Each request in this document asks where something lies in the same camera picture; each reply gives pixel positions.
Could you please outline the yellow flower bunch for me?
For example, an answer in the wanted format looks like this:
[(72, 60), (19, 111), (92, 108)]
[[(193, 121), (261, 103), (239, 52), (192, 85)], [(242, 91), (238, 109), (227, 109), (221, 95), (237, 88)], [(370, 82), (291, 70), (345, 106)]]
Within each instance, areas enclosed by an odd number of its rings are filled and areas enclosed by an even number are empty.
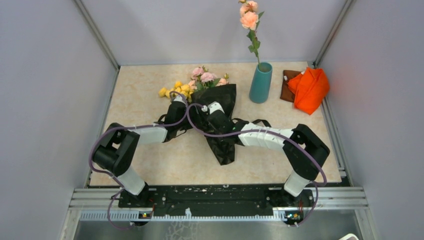
[(189, 83), (182, 83), (181, 81), (177, 81), (174, 84), (174, 87), (168, 89), (168, 88), (161, 88), (158, 92), (158, 96), (160, 98), (168, 98), (176, 97), (178, 94), (182, 94), (185, 96), (188, 102), (192, 101), (191, 94), (195, 92), (197, 87), (195, 86), (195, 81), (192, 80)]

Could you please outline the black wrapping paper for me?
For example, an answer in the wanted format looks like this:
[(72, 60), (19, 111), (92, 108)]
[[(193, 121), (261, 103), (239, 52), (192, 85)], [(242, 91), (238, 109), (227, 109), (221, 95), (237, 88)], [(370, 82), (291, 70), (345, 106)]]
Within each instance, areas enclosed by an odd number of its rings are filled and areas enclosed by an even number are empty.
[[(234, 123), (232, 114), (236, 105), (237, 85), (226, 84), (215, 86), (212, 88), (203, 89), (192, 93), (191, 103), (200, 104), (201, 106), (193, 106), (189, 110), (188, 116), (192, 123), (202, 132), (209, 135), (224, 135), (240, 131), (248, 121)], [(203, 112), (202, 106), (208, 106), (217, 102), (222, 107), (223, 113), (215, 111), (209, 113), (209, 110)], [(179, 121), (186, 113), (186, 106), (183, 102), (172, 102), (168, 107), (167, 113), (160, 116), (156, 123), (158, 124), (174, 124)], [(187, 117), (178, 125), (165, 127), (167, 135), (164, 142), (168, 142), (173, 138), (178, 137), (177, 132), (194, 129)], [(228, 165), (235, 161), (235, 144), (241, 143), (238, 138), (233, 136), (225, 137), (210, 137), (204, 136), (216, 160), (221, 166)]]

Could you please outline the pink flower bunch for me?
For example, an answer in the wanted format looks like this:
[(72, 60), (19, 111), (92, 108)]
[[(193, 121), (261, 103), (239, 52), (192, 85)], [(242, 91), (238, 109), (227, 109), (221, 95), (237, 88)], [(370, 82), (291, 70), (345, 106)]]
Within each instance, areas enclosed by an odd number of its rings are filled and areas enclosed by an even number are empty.
[(204, 66), (198, 66), (191, 72), (188, 86), (192, 92), (197, 92), (228, 85), (229, 83), (229, 75), (227, 73), (222, 77), (218, 77)]

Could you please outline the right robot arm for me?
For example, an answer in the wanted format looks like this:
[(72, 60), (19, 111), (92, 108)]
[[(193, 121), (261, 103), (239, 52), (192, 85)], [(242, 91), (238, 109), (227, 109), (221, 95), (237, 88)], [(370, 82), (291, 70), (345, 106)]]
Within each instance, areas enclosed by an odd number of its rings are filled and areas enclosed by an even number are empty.
[(294, 128), (273, 128), (264, 121), (230, 119), (222, 110), (202, 114), (196, 123), (207, 137), (245, 147), (261, 147), (285, 154), (292, 172), (284, 183), (281, 199), (287, 206), (301, 200), (302, 190), (318, 175), (330, 155), (329, 147), (305, 124)]

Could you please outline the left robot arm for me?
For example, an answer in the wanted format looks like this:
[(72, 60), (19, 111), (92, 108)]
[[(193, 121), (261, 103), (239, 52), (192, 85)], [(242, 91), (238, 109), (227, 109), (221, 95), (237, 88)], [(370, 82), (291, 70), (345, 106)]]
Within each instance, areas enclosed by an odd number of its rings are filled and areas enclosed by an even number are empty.
[(174, 100), (167, 113), (151, 125), (125, 127), (112, 123), (94, 145), (90, 163), (97, 164), (112, 177), (120, 187), (130, 194), (130, 200), (138, 207), (149, 203), (148, 184), (131, 166), (139, 145), (161, 144), (177, 137), (179, 131), (188, 127), (187, 104), (182, 100)]

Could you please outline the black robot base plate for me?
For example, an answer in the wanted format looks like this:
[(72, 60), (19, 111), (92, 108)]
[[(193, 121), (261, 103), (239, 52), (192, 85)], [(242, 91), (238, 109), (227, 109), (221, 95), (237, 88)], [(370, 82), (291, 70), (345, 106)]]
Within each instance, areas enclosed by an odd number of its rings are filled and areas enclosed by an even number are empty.
[(270, 216), (274, 208), (303, 213), (313, 202), (312, 190), (292, 196), (283, 184), (151, 185), (140, 196), (123, 191), (118, 198), (120, 208), (152, 208), (155, 217), (183, 216), (186, 209), (194, 217)]

